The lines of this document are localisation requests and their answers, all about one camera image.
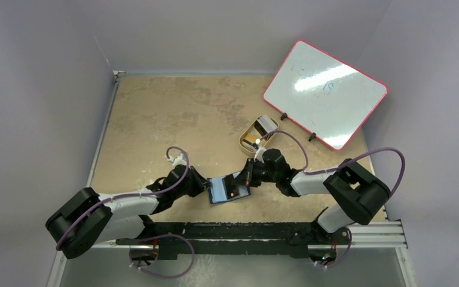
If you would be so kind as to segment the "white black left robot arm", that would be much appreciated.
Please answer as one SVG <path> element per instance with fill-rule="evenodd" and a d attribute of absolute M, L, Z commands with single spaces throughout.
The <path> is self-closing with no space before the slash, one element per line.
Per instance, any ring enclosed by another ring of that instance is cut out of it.
<path fill-rule="evenodd" d="M 68 259 L 108 240 L 134 239 L 145 245 L 154 238 L 150 215 L 169 209 L 183 196 L 196 197 L 211 186 L 194 167 L 180 164 L 135 192 L 103 194 L 86 187 L 54 212 L 45 227 L 56 242 L 56 250 Z"/>

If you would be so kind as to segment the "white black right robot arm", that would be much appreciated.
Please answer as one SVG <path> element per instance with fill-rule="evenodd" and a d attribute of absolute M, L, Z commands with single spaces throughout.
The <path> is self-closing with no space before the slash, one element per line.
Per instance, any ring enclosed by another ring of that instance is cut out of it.
<path fill-rule="evenodd" d="M 232 180 L 236 186 L 258 187 L 273 183 L 288 197 L 330 194 L 336 203 L 311 223 L 313 239 L 326 243 L 340 228 L 367 225 L 390 199 L 391 190 L 380 179 L 352 159 L 319 173 L 293 169 L 278 149 L 266 150 L 261 159 L 250 158 Z"/>

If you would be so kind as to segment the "navy blue leather card holder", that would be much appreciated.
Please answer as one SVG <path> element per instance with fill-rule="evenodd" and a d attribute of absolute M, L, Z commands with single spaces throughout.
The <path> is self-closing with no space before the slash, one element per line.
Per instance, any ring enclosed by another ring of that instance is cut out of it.
<path fill-rule="evenodd" d="M 219 204 L 242 199 L 251 195 L 251 190 L 245 185 L 235 185 L 233 180 L 240 172 L 231 173 L 226 176 L 209 178 L 209 200 L 211 204 Z"/>

